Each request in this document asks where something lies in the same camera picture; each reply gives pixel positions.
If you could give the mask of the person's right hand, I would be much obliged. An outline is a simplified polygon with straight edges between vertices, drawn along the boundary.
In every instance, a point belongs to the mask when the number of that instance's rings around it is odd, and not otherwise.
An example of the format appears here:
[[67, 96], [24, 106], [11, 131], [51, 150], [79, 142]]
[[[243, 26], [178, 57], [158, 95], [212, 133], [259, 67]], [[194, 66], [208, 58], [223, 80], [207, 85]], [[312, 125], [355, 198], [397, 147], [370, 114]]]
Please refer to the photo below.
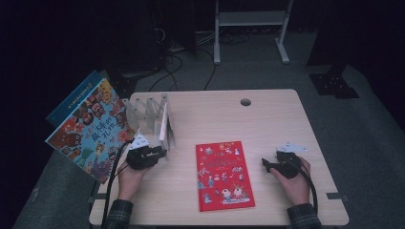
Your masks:
[[285, 196], [292, 206], [310, 203], [310, 187], [303, 175], [287, 179], [274, 168], [270, 172], [281, 184]]

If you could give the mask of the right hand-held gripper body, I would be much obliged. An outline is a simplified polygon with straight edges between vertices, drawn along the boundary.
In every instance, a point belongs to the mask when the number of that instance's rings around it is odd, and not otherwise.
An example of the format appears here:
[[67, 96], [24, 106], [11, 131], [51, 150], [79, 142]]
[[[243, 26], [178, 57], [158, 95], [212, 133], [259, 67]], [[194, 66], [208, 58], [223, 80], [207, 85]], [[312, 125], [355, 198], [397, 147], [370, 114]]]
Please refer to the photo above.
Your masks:
[[296, 152], [305, 152], [306, 148], [297, 144], [287, 142], [285, 145], [276, 148], [277, 163], [271, 163], [269, 170], [274, 169], [285, 178], [294, 178], [304, 173], [307, 168]]

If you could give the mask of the animal picture book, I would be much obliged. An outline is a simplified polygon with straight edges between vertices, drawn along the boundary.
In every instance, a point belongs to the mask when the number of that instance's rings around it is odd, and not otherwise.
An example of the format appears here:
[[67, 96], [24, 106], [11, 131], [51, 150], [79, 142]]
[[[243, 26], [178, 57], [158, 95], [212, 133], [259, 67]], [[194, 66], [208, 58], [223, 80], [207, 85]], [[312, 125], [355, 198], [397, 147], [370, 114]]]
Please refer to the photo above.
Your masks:
[[98, 182], [105, 183], [119, 148], [134, 134], [124, 100], [103, 78], [46, 142]]

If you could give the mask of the blue book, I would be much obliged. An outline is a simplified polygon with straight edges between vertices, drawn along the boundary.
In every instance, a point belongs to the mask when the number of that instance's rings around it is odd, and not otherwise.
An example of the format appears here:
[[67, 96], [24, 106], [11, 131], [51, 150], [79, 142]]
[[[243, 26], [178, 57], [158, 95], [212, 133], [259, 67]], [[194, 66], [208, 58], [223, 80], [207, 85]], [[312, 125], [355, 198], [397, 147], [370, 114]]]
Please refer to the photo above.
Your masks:
[[84, 99], [95, 89], [103, 77], [97, 71], [92, 71], [50, 114], [46, 120], [58, 127]]

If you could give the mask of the black stand base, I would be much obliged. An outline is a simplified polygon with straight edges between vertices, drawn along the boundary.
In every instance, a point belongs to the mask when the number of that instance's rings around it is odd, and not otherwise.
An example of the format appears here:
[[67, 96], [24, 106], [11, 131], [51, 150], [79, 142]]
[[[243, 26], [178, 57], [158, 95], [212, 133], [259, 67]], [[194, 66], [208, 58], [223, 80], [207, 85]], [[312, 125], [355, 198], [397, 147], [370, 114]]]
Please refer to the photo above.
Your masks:
[[134, 93], [139, 80], [154, 75], [158, 71], [158, 69], [111, 71], [108, 72], [108, 75], [109, 81], [119, 97], [129, 98]]

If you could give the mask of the person's left hand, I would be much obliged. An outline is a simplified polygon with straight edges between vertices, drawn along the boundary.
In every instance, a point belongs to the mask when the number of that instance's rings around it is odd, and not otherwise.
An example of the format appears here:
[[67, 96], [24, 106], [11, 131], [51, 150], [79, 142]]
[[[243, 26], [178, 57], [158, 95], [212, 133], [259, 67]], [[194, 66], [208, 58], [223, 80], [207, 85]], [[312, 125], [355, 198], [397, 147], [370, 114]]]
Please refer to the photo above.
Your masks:
[[144, 176], [149, 171], [150, 168], [134, 170], [124, 161], [119, 166], [117, 198], [131, 201], [139, 190]]

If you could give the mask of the clear acrylic book rack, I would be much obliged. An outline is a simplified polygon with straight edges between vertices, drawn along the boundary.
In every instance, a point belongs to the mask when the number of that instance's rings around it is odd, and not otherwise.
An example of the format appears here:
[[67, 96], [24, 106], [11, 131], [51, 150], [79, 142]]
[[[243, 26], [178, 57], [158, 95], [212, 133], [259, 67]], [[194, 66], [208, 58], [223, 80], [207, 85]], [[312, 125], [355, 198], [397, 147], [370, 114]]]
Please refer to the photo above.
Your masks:
[[129, 127], [136, 131], [135, 135], [145, 136], [152, 147], [161, 146], [169, 151], [175, 146], [167, 93], [133, 94], [124, 104]]

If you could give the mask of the white metal stand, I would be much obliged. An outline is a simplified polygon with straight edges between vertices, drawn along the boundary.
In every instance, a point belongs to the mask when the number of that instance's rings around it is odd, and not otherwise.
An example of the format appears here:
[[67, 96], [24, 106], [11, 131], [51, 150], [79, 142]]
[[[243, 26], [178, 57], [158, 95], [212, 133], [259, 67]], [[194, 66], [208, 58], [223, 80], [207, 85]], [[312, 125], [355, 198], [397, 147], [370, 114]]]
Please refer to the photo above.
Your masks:
[[249, 26], [280, 26], [281, 31], [275, 38], [276, 48], [284, 64], [289, 63], [288, 54], [284, 46], [284, 39], [288, 21], [293, 5], [293, 0], [288, 0], [284, 10], [275, 11], [220, 11], [220, 0], [215, 1], [215, 26], [214, 26], [214, 58], [216, 65], [221, 63], [220, 28], [223, 27], [249, 27]]

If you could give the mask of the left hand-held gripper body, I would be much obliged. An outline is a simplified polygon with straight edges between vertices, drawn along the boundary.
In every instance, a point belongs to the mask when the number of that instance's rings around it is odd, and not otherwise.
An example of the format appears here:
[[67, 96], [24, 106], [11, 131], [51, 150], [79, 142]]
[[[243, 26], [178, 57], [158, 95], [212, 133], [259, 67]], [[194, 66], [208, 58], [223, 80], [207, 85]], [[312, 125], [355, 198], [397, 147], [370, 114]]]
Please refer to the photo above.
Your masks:
[[157, 164], [157, 160], [153, 158], [151, 153], [152, 149], [149, 147], [149, 140], [144, 135], [137, 134], [129, 145], [125, 161], [134, 170], [153, 167]]

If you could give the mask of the red picture book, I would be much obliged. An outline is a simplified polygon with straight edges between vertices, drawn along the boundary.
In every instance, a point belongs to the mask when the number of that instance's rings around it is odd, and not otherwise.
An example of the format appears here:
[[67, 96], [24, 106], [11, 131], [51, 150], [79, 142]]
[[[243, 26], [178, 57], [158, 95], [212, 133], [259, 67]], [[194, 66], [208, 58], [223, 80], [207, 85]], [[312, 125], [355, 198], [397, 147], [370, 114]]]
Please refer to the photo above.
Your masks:
[[241, 141], [198, 144], [196, 157], [201, 212], [255, 206]]

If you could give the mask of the black floor base plate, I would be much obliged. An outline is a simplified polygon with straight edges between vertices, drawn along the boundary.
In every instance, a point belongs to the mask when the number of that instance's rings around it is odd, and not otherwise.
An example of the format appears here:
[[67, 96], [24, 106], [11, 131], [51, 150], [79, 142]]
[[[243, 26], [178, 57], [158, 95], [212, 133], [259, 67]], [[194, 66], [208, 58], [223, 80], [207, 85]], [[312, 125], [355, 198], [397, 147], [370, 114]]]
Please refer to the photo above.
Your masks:
[[343, 78], [345, 65], [332, 65], [325, 73], [311, 73], [309, 78], [319, 95], [334, 95], [338, 99], [358, 98], [359, 95]]

